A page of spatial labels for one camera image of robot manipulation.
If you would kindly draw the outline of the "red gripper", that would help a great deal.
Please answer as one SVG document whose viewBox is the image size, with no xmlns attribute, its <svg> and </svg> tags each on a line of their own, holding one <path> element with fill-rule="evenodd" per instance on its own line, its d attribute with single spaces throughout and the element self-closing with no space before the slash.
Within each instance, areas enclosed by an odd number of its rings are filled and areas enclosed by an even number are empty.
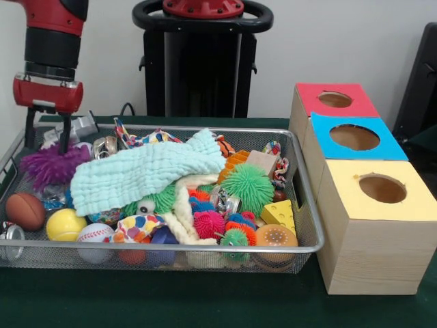
<svg viewBox="0 0 437 328">
<path fill-rule="evenodd" d="M 60 81 L 17 73 L 13 81 L 14 100 L 24 107 L 43 106 L 62 113 L 63 130 L 59 139 L 59 154 L 66 154 L 70 144 L 71 114 L 76 113 L 83 99 L 83 84 L 78 81 Z M 33 126 L 36 110 L 27 109 L 25 147 L 34 145 Z"/>
</svg>

